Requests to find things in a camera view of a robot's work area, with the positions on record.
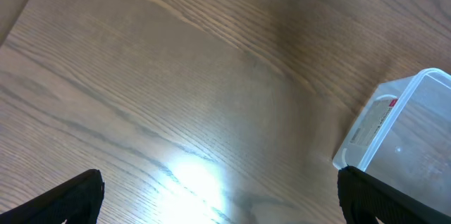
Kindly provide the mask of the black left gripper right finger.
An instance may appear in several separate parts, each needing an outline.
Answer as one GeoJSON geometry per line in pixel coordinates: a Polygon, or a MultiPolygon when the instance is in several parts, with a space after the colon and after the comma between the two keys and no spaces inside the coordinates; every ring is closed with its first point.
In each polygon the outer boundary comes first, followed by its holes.
{"type": "Polygon", "coordinates": [[[338,171],[338,198],[348,224],[450,224],[449,216],[354,166],[338,171]]]}

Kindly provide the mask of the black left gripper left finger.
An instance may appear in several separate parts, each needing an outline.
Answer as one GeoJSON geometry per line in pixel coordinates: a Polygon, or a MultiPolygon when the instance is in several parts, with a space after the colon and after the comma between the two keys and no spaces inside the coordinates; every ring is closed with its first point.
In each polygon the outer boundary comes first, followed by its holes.
{"type": "Polygon", "coordinates": [[[101,172],[89,169],[1,214],[2,223],[96,224],[104,199],[101,172]]]}

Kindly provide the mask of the clear plastic container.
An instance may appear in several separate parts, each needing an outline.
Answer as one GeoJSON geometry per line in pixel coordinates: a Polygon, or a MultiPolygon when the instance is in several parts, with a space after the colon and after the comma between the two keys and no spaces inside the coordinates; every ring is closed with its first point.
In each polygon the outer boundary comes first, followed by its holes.
{"type": "Polygon", "coordinates": [[[377,86],[333,158],[450,214],[450,75],[427,68],[377,86]]]}

